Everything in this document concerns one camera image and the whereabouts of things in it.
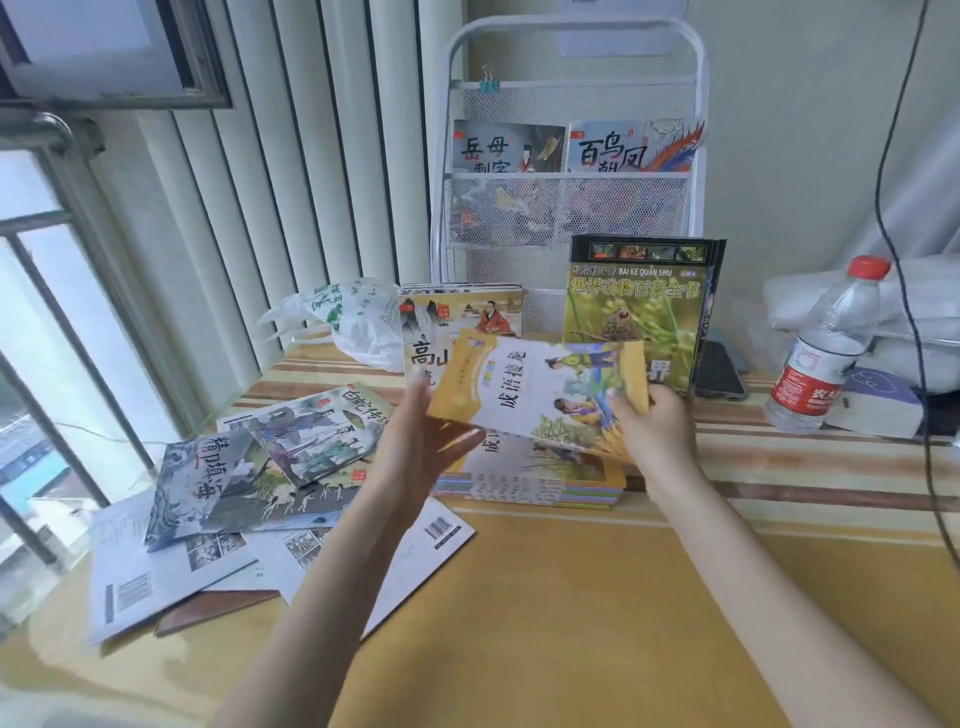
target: black phone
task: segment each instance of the black phone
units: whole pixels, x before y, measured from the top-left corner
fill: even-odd
[[[710,340],[704,342],[694,391],[697,397],[725,400],[745,400],[750,395],[724,345]]]

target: white metal rack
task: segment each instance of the white metal rack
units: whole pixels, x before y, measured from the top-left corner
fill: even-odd
[[[692,75],[627,80],[501,81],[499,90],[453,81],[450,65],[460,46],[481,33],[674,28],[696,54]],[[689,172],[682,173],[454,173],[450,163],[453,119],[566,127],[587,119],[707,118],[707,51],[697,33],[674,18],[637,15],[504,15],[464,26],[446,52],[444,93],[436,113],[436,169],[431,189],[430,271],[436,282],[510,281],[527,289],[523,327],[559,331],[564,315],[570,238],[580,233],[691,235],[703,229],[707,150],[701,145]],[[566,149],[562,169],[566,169]],[[523,179],[537,189],[541,222],[520,237],[511,234],[516,216],[503,205],[483,210],[485,239],[465,229],[462,207],[487,185],[509,187]],[[618,210],[629,209],[628,215]],[[609,214],[597,214],[606,210]],[[494,240],[490,229],[497,231]]]

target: left hand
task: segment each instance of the left hand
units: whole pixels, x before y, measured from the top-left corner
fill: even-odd
[[[389,507],[404,530],[417,519],[440,473],[487,436],[479,428],[427,417],[428,406],[430,381],[420,375],[380,436],[371,472],[360,489],[365,499]]]

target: desk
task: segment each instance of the desk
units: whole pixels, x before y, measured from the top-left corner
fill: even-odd
[[[402,392],[401,376],[301,348],[235,409],[357,380]],[[760,410],[769,382],[750,386],[744,403],[697,403],[708,473],[784,568],[960,726],[960,585],[931,531],[919,448],[779,435]],[[946,448],[936,457],[956,511],[958,468]],[[445,502],[477,536],[361,647],[334,725],[786,725],[643,493],[611,512]],[[285,610],[273,599],[89,650],[86,578],[84,561],[0,646],[0,716],[18,726],[201,725]]]

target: water bottle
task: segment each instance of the water bottle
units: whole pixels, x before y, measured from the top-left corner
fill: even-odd
[[[820,428],[847,375],[876,334],[880,317],[878,283],[890,263],[858,255],[847,277],[813,306],[766,404],[767,421],[802,435]]]

